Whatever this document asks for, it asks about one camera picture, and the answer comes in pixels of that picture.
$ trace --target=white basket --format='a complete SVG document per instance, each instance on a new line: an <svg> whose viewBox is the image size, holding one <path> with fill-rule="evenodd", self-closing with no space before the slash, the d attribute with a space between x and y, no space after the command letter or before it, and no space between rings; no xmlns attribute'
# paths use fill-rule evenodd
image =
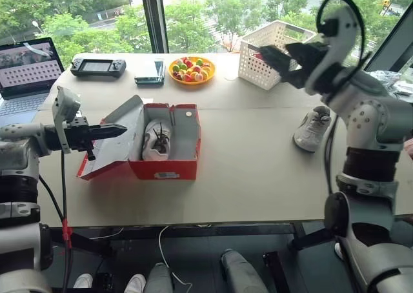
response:
<svg viewBox="0 0 413 293"><path fill-rule="evenodd" d="M301 40L290 37L289 35L291 34L300 35ZM280 82L281 77L276 70L270 68L264 61L254 56L259 53L258 48L260 46L275 45L281 51L287 52L285 50L287 43L305 43L315 36L316 33L310 30L278 20L243 36L238 76L265 90L270 90Z"/></svg>

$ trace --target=table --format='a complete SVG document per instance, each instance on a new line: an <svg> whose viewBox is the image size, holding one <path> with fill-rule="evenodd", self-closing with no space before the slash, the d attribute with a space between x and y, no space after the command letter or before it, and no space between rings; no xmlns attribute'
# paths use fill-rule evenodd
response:
<svg viewBox="0 0 413 293"><path fill-rule="evenodd" d="M166 63L180 55L165 55ZM217 64L215 78L204 89L189 92L166 77L159 89L140 89L132 64L159 55L116 54L128 63L117 83L80 80L66 71L56 82L81 94L82 113L98 123L134 94L158 103L196 103L202 129L196 181L140 181L125 168L111 179L76 178L84 154L66 156L68 218L73 227L169 225L190 223L262 223L323 219L327 186L322 151L309 154L296 148L292 134L305 114L320 105L319 97L288 84L264 91L237 78L226 80L225 64L237 68L237 55L204 55ZM52 123L50 96L35 121ZM345 127L337 128L332 174L345 159ZM40 172L61 201L60 155L41 158ZM402 152L396 178L400 181L396 214L413 213L412 161ZM39 186L42 222L60 226L46 191Z"/></svg>

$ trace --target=window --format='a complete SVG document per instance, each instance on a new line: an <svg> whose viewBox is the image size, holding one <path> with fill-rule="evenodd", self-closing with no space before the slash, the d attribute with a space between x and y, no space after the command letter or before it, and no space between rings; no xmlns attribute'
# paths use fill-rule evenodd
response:
<svg viewBox="0 0 413 293"><path fill-rule="evenodd" d="M365 20L368 51L378 49L411 1L354 0ZM236 52L240 37L277 19L316 31L315 18L321 2L163 0L169 49L170 52ZM356 44L347 63L357 63L358 49Z"/></svg>
<svg viewBox="0 0 413 293"><path fill-rule="evenodd" d="M142 0L0 0L0 44L51 37L66 67L80 52L151 52Z"/></svg>

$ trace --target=red shoe box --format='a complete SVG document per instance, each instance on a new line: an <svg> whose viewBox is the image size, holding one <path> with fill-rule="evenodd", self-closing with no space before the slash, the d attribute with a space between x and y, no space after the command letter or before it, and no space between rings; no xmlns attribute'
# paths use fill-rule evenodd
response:
<svg viewBox="0 0 413 293"><path fill-rule="evenodd" d="M142 147L147 124L157 118L172 124L171 153L167 161L143 161ZM201 127L193 104L143 104L133 96L102 120L117 123L127 131L115 138L95 141L95 161L83 159L77 176L90 180L118 165L130 165L139 179L195 180L201 148Z"/></svg>

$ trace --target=white sneaker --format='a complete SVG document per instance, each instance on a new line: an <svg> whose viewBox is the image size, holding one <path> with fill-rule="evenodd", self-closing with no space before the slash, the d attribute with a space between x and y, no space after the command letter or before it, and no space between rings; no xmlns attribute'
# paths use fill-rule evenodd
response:
<svg viewBox="0 0 413 293"><path fill-rule="evenodd" d="M91 288L93 283L93 277L91 274L82 274L77 277L73 288Z"/></svg>
<svg viewBox="0 0 413 293"><path fill-rule="evenodd" d="M320 147L330 123L330 109L325 106L315 107L297 128L294 133L294 142L306 151L315 152Z"/></svg>
<svg viewBox="0 0 413 293"><path fill-rule="evenodd" d="M170 154L172 126L166 119L155 119L145 129L142 158L145 161L166 161Z"/></svg>
<svg viewBox="0 0 413 293"><path fill-rule="evenodd" d="M341 246L340 246L339 243L334 244L334 253L336 253L336 256L338 256L338 258L340 260L342 260L342 261L344 260L343 259L343 253L341 252Z"/></svg>
<svg viewBox="0 0 413 293"><path fill-rule="evenodd" d="M141 274L133 275L125 288L125 293L142 293L146 285L145 277Z"/></svg>

